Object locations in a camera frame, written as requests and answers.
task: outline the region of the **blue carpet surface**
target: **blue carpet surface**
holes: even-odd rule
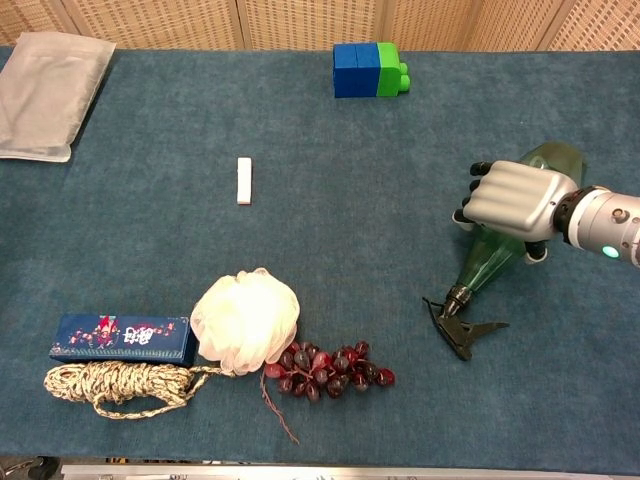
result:
[[[335,99],[329,53],[119,51],[68,164],[0,162],[0,453],[640,474],[635,269],[556,239],[465,313],[511,322],[468,363],[421,302],[470,245],[450,215],[472,162],[562,140],[587,183],[640,194],[640,54],[403,59],[410,93]],[[317,405],[272,387],[300,446],[257,374],[138,422],[43,388],[61,314],[189,315],[258,266],[298,295],[300,338],[365,339],[397,385]]]

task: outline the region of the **red grapes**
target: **red grapes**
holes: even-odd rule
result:
[[[341,396],[349,383],[358,392],[369,385],[395,384],[395,375],[388,368],[378,368],[368,359],[369,344],[356,343],[355,348],[346,345],[333,355],[311,342],[293,342],[280,356],[278,363],[267,364],[265,375],[278,379],[278,391],[296,397],[306,395],[310,402],[320,400],[325,391],[329,397]]]

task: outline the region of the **robotic arm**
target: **robotic arm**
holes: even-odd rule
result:
[[[509,161],[471,166],[479,175],[453,220],[473,223],[524,240],[530,263],[547,256],[546,241],[562,233],[570,245],[640,267],[640,197],[590,186],[571,178]]]

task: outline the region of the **beige wall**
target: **beige wall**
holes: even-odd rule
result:
[[[637,50],[640,0],[0,0],[0,44],[43,30],[120,48]]]

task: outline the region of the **coiled rope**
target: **coiled rope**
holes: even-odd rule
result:
[[[202,376],[193,383],[194,377]],[[47,373],[44,387],[54,396],[72,402],[90,402],[94,410],[114,420],[138,420],[184,407],[212,375],[228,375],[219,367],[192,368],[118,361],[69,363]],[[157,397],[167,405],[139,413],[109,412],[104,402],[120,405],[134,397]]]

